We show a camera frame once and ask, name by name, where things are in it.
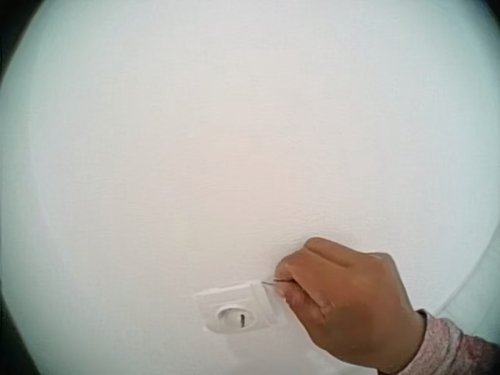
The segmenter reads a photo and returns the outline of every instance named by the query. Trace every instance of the white wall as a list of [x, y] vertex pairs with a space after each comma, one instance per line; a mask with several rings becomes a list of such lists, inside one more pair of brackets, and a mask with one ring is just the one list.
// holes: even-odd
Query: white wall
[[5, 299], [43, 374], [330, 374], [191, 295], [323, 235], [436, 310], [498, 222], [497, 37], [419, 2], [46, 2], [0, 93]]

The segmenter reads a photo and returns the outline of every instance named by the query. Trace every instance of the textured wall surface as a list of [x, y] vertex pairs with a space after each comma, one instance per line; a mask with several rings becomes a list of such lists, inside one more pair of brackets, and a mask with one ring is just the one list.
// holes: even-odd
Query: textured wall surface
[[498, 35], [455, 2], [47, 2], [0, 93], [5, 299], [44, 375], [332, 374], [191, 296], [307, 237], [437, 311], [498, 223]]

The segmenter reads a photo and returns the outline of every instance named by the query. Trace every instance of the sleeve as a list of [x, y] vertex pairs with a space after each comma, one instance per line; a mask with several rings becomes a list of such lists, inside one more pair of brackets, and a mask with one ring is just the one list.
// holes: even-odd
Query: sleeve
[[426, 311], [422, 345], [413, 361], [398, 375], [478, 375], [500, 373], [500, 348], [465, 335], [451, 320]]

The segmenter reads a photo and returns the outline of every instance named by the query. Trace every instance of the pink sleeve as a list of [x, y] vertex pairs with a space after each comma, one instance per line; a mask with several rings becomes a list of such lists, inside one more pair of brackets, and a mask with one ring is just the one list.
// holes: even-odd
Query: pink sleeve
[[427, 317], [422, 346], [399, 375], [476, 375], [500, 373], [500, 348], [467, 336], [450, 320]]

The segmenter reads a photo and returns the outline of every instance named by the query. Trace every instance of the hand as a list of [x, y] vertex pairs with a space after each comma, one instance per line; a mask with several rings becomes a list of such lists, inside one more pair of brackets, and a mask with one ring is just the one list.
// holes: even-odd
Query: hand
[[311, 238], [281, 260], [275, 279], [312, 341], [340, 360], [392, 374], [418, 352], [424, 318], [388, 254]]

